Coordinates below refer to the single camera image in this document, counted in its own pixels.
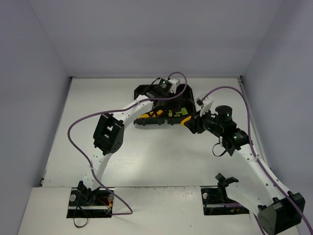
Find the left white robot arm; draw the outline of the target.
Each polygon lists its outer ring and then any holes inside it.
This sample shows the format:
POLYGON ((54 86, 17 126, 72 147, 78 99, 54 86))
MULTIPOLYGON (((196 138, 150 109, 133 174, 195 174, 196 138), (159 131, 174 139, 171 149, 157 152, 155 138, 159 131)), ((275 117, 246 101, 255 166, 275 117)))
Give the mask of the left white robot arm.
POLYGON ((132 103, 120 110, 107 111, 100 115, 93 133, 93 156, 88 158, 90 172, 79 183, 79 189, 95 191, 111 156, 124 140, 124 131, 136 119, 157 107, 180 98, 187 88, 179 79, 161 79, 157 85, 149 85, 132 103))

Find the orange rounded lego block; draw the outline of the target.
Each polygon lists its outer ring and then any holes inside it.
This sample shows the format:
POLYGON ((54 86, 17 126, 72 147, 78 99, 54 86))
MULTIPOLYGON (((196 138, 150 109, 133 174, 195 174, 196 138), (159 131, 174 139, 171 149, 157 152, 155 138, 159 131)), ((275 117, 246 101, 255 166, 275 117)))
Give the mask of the orange rounded lego block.
POLYGON ((142 114, 138 119, 150 118, 150 117, 151 117, 150 113, 145 113, 145 114, 142 114))

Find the light green lego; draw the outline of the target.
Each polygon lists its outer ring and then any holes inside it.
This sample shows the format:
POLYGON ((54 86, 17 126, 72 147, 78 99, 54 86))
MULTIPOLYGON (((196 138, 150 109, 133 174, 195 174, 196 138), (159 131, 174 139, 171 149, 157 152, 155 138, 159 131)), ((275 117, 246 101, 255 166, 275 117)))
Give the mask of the light green lego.
POLYGON ((181 114, 182 114, 182 115, 187 115, 188 112, 187 112, 187 110, 186 110, 185 108, 182 108, 182 109, 181 109, 181 114))

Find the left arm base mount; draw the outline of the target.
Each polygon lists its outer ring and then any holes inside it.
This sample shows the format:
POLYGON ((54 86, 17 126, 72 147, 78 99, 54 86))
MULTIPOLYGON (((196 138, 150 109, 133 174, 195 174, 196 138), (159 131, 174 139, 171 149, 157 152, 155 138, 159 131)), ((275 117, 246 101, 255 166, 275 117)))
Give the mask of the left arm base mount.
POLYGON ((114 196, 104 189, 97 189, 87 198, 72 188, 67 208, 67 218, 111 218, 114 196))

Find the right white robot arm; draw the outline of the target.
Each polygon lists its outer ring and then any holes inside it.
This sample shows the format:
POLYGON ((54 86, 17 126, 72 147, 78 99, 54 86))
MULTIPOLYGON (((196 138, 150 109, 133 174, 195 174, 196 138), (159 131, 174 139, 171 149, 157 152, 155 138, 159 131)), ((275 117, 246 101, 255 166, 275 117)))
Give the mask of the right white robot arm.
POLYGON ((204 131, 219 139, 224 148, 252 180, 251 184, 240 179, 239 175, 226 177, 216 175, 217 188, 225 203, 233 200, 257 216, 268 235, 279 234, 301 223, 305 199, 300 193, 292 193, 284 186, 259 157, 249 142, 248 134, 237 127, 232 119, 232 108, 218 106, 215 113, 200 111, 185 118, 181 124, 193 134, 204 131))

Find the yellow orange lego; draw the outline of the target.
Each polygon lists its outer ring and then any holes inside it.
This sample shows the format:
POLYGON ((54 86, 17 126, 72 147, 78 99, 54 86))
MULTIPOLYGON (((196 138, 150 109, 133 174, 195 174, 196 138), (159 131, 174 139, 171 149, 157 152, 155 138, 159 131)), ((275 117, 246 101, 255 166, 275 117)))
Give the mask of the yellow orange lego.
POLYGON ((187 122, 189 122, 189 121, 191 120, 191 118, 192 118, 191 116, 186 117, 184 120, 182 120, 182 121, 181 121, 181 123, 180 123, 180 124, 181 124, 182 126, 185 126, 185 125, 186 125, 186 123, 187 123, 187 122))

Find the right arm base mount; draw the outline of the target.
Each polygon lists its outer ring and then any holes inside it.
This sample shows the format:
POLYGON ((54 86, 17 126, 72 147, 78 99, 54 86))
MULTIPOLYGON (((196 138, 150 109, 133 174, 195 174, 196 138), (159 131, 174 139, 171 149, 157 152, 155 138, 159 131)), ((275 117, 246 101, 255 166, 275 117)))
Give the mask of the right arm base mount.
POLYGON ((222 200, 217 187, 201 187, 203 214, 205 216, 249 214, 249 210, 231 199, 222 200))

